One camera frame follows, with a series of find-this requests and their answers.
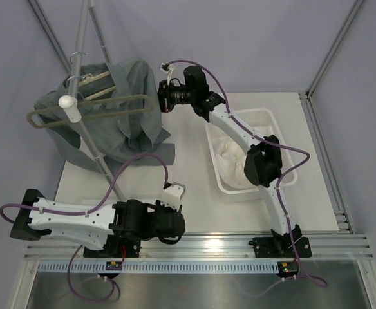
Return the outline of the white plastic basket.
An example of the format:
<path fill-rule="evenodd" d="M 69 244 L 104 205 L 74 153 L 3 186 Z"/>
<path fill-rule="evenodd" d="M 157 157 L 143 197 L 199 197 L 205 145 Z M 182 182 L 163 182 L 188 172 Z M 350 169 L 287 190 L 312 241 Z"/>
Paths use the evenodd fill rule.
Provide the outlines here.
<path fill-rule="evenodd" d="M 262 199 L 293 166 L 273 113 L 268 109 L 227 112 L 217 106 L 205 124 L 219 195 L 226 203 Z"/>

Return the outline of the white shirt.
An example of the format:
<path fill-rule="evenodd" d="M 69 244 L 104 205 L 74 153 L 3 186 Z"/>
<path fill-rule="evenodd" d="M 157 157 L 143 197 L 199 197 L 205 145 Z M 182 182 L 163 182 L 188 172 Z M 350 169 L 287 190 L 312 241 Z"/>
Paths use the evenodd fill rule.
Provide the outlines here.
<path fill-rule="evenodd" d="M 226 185 L 237 190 L 268 187 L 282 175 L 278 138 L 270 135 L 263 139 L 262 142 L 253 140 L 246 150 L 229 136 L 217 139 L 214 148 L 216 170 Z"/>

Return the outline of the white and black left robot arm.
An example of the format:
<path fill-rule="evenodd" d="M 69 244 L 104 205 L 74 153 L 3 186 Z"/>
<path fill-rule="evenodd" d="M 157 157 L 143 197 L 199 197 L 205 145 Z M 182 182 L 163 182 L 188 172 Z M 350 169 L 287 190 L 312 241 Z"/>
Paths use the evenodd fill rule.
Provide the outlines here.
<path fill-rule="evenodd" d="M 158 238 L 162 243 L 173 245 L 184 233 L 182 211 L 160 201 L 154 204 L 120 201 L 90 211 L 82 205 L 48 200 L 37 189 L 28 189 L 10 237 L 39 241 L 49 236 L 111 257 L 119 252 L 119 239 L 147 241 Z"/>

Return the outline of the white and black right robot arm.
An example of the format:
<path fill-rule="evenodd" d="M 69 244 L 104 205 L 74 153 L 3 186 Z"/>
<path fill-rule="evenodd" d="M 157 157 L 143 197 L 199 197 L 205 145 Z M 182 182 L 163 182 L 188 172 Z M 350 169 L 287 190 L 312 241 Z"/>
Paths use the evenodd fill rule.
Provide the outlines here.
<path fill-rule="evenodd" d="M 284 175 L 281 171 L 281 151 L 284 146 L 277 136 L 264 135 L 232 112 L 226 93 L 211 91 L 206 79 L 211 73 L 203 66 L 186 61 L 183 71 L 185 82 L 174 85 L 174 64 L 175 61 L 170 61 L 160 65 L 160 70 L 167 76 L 158 86 L 161 112 L 170 113 L 175 106 L 188 104 L 197 116 L 221 129 L 237 143 L 246 155 L 245 177 L 258 187 L 267 206 L 274 250 L 282 256 L 289 255 L 296 250 L 302 232 L 299 225 L 293 222 L 282 198 L 281 182 Z"/>

